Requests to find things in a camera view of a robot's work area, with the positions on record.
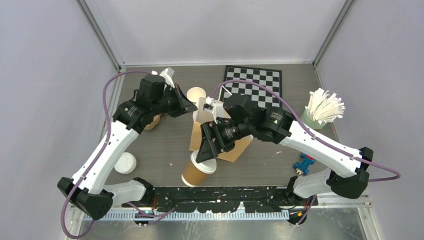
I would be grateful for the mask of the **brown paper bag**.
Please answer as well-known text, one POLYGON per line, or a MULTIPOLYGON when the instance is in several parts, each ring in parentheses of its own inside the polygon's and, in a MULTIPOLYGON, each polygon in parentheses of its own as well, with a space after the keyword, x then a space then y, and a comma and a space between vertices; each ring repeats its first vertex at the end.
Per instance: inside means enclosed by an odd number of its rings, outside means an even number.
MULTIPOLYGON (((200 149, 202 140, 201 124, 213 121, 212 115, 208 112, 205 112, 202 108, 203 104, 205 103, 206 97, 199 98, 199 100, 195 104, 198 110, 192 114, 193 127, 190 138, 189 150, 193 152, 200 149)), ((240 140, 236 140, 235 147, 233 150, 229 152, 220 153, 217 158, 234 163, 247 149, 252 140, 252 135, 246 136, 240 140)))

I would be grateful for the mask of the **brown paper coffee cup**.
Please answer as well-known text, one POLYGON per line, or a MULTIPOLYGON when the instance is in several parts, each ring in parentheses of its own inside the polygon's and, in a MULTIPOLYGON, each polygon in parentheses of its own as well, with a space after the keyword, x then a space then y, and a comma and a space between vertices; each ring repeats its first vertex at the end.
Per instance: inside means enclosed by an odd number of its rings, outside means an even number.
POLYGON ((188 187, 195 188, 199 186, 209 174, 209 167, 205 166, 203 163, 197 163, 195 160, 191 160, 181 174, 181 180, 188 187))

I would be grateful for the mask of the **white plastic cup lid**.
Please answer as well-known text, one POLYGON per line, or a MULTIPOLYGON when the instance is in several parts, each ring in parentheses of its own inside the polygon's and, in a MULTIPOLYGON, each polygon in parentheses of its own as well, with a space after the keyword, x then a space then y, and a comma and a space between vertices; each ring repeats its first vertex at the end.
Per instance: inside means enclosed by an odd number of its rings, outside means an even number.
POLYGON ((202 173, 204 174, 213 174, 216 169, 217 169, 217 161, 215 158, 206 160, 206 161, 202 161, 202 162, 197 162, 196 158, 198 156, 199 151, 195 150, 190 154, 190 161, 191 163, 202 173))

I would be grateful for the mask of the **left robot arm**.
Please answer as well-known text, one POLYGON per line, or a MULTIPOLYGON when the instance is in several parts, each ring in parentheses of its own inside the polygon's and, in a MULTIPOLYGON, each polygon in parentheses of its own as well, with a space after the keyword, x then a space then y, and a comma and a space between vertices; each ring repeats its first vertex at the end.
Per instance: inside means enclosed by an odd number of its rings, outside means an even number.
POLYGON ((161 73, 141 79, 133 97, 120 104, 107 124, 107 133, 85 164, 71 177, 62 177, 57 187, 70 203, 93 220, 103 218, 113 206, 136 202, 148 207, 153 186, 134 179, 114 185, 105 182, 128 146, 138 138, 155 116, 176 118, 197 110, 171 77, 161 73))

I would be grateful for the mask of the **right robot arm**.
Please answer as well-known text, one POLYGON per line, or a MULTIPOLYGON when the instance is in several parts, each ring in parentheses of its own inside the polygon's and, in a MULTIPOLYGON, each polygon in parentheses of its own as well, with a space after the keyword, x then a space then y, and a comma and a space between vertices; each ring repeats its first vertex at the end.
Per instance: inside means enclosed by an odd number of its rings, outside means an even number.
POLYGON ((290 179, 285 198, 291 205, 329 192, 357 199, 368 186, 369 174, 363 160, 372 159, 369 148, 339 144, 303 127, 290 112, 275 106, 260 107, 247 95, 236 93, 224 101, 200 98, 196 106, 198 114, 206 115, 200 127, 200 147, 191 155, 197 165, 212 166, 219 154, 232 151, 236 141, 251 136, 298 150, 326 166, 321 172, 290 179))

